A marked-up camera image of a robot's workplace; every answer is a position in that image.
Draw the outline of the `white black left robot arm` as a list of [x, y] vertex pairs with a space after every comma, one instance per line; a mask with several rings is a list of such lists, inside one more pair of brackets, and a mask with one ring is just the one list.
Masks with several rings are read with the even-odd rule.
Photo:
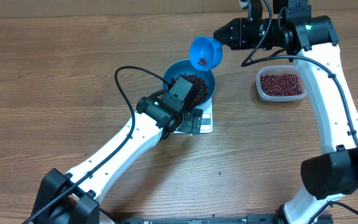
[[142, 97], [126, 125], [89, 159], [66, 174], [52, 169], [42, 179], [28, 223], [101, 224], [113, 219], [100, 209], [113, 183], [145, 151], [176, 131], [206, 92], [180, 75], [166, 89]]

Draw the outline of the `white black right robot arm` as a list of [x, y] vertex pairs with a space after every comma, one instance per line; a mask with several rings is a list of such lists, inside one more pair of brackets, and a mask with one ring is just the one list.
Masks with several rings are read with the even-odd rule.
[[278, 209], [284, 223], [315, 223], [358, 189], [358, 112], [341, 65], [339, 38], [328, 16], [313, 16], [307, 1], [240, 3], [248, 16], [213, 37], [233, 50], [277, 48], [271, 60], [291, 61], [305, 84], [318, 124], [321, 155], [301, 164], [302, 188]]

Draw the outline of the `blue plastic measuring scoop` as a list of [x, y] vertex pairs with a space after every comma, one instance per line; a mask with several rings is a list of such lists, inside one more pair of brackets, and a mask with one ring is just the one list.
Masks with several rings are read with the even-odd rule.
[[[198, 60], [202, 57], [207, 60], [207, 66], [198, 64]], [[196, 37], [190, 46], [189, 58], [195, 69], [199, 71], [212, 70], [223, 59], [223, 44], [211, 37]]]

